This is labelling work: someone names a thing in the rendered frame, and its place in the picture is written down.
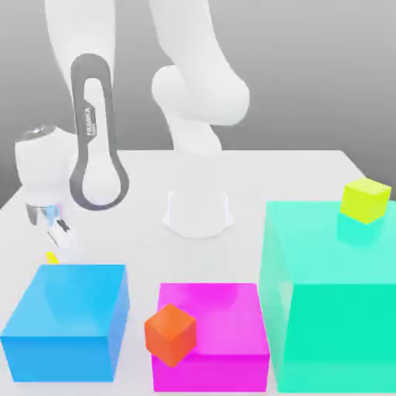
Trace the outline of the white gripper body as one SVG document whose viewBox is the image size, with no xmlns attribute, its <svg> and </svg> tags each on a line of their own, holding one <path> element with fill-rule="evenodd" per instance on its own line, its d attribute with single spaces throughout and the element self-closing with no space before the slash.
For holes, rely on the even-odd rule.
<svg viewBox="0 0 396 396">
<path fill-rule="evenodd" d="M 82 262 L 82 250 L 77 234 L 65 220 L 54 220 L 47 230 L 52 242 L 52 252 L 61 264 L 79 264 Z"/>
</svg>

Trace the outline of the small orange cube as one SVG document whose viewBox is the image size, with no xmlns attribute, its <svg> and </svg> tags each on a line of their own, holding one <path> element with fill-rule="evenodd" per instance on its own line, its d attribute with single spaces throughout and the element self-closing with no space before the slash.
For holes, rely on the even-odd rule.
<svg viewBox="0 0 396 396">
<path fill-rule="evenodd" d="M 196 346 L 197 320 L 169 303 L 144 324 L 145 346 L 165 365 L 175 367 Z"/>
</svg>

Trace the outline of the small lime cube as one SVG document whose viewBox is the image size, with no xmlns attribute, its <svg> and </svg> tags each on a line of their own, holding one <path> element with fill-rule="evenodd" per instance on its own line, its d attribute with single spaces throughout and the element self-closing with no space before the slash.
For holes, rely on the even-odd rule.
<svg viewBox="0 0 396 396">
<path fill-rule="evenodd" d="M 391 187 L 363 177 L 348 182 L 343 189 L 340 212 L 363 224 L 382 218 L 390 199 Z"/>
</svg>

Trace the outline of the large blue box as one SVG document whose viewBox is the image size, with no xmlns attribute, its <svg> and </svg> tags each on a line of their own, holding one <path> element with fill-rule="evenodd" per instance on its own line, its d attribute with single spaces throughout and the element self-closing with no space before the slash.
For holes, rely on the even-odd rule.
<svg viewBox="0 0 396 396">
<path fill-rule="evenodd" d="M 15 382 L 112 382 L 130 308 L 125 265 L 41 265 L 0 342 Z"/>
</svg>

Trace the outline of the large magenta box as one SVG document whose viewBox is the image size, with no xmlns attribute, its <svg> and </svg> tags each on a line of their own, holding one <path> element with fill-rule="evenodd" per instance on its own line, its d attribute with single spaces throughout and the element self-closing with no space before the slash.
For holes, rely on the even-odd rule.
<svg viewBox="0 0 396 396">
<path fill-rule="evenodd" d="M 270 351 L 254 283 L 163 283 L 158 308 L 196 318 L 196 347 L 175 367 L 152 358 L 156 392 L 264 392 Z"/>
</svg>

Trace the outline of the large teal box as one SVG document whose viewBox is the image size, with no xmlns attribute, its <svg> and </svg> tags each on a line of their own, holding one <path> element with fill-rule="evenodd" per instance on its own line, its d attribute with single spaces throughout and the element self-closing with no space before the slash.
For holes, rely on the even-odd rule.
<svg viewBox="0 0 396 396">
<path fill-rule="evenodd" d="M 396 394 L 396 202 L 267 202 L 259 294 L 280 392 Z"/>
</svg>

